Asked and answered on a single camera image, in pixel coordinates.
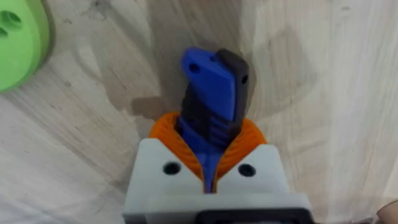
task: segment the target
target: wooden surface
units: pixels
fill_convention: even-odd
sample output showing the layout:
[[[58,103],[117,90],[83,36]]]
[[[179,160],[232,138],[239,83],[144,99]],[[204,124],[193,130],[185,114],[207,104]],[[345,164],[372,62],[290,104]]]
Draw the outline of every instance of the wooden surface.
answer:
[[[398,197],[395,0],[48,0],[54,47],[0,96],[0,223],[122,223],[135,151],[179,109],[186,47],[251,66],[248,118],[318,221]]]

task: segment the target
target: screw hole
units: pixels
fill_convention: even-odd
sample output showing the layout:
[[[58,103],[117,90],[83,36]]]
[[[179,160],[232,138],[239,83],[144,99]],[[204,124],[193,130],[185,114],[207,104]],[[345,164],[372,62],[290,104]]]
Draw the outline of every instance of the screw hole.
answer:
[[[195,73],[195,74],[197,74],[197,73],[200,72],[199,66],[198,66],[197,64],[195,64],[195,63],[189,64],[189,70],[190,70],[192,73]]]
[[[238,171],[244,177],[252,177],[256,174],[256,169],[250,164],[240,165]]]
[[[7,31],[0,27],[0,39],[7,37],[8,37]]]
[[[178,174],[181,170],[181,165],[178,162],[168,162],[163,166],[163,172],[167,175]]]
[[[242,83],[245,84],[247,81],[248,81],[248,75],[245,75],[245,76],[242,78]]]
[[[10,11],[2,11],[0,14],[3,24],[8,29],[18,30],[22,27],[22,21],[17,14]]]

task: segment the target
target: orange spiral part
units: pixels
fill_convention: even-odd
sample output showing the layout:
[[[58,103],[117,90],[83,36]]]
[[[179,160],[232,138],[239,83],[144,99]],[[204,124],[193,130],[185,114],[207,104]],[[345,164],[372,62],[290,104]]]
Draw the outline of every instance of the orange spiral part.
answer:
[[[241,132],[228,146],[217,165],[213,181],[214,193],[217,191],[217,181],[260,144],[267,144],[267,140],[257,126],[251,120],[245,118]]]
[[[159,139],[172,153],[175,154],[199,179],[202,181],[203,171],[201,165],[189,148],[187,143],[174,130],[175,123],[179,116],[178,112],[167,113],[156,121],[150,131],[150,138]]]

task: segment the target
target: wood grain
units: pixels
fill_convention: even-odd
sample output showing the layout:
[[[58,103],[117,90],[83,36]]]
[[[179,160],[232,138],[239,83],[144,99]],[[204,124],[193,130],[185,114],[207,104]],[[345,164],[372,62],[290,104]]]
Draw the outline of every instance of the wood grain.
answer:
[[[0,96],[0,223],[122,223],[135,151],[180,108],[183,51],[250,64],[248,118],[318,221],[398,197],[395,0],[51,0],[53,49]]]

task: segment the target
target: green plastic part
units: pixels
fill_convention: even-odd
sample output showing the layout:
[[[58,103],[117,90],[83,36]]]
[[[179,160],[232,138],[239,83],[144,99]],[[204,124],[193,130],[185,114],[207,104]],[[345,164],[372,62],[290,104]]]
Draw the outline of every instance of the green plastic part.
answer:
[[[21,84],[37,70],[49,39],[41,0],[0,0],[0,92]]]

